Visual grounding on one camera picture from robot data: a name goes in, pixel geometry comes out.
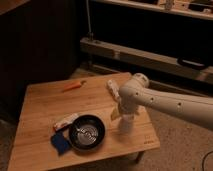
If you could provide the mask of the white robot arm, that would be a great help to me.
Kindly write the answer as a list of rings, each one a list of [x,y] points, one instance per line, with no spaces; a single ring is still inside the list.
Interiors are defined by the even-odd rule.
[[[145,106],[213,131],[213,98],[150,89],[149,79],[142,73],[121,85],[119,95],[121,114],[133,114]]]

